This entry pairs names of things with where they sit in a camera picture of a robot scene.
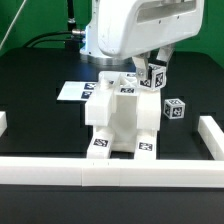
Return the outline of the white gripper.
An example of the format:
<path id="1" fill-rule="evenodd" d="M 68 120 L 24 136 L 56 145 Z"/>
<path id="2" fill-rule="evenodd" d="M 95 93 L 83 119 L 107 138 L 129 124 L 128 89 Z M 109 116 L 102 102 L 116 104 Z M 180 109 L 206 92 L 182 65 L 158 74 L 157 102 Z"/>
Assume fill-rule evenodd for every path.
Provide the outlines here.
<path id="1" fill-rule="evenodd" d="M 159 48 L 156 60 L 168 66 L 173 43 L 198 34 L 203 11 L 204 0 L 100 0 L 99 48 L 110 57 L 132 57 L 136 75 L 147 80 L 145 52 Z"/>

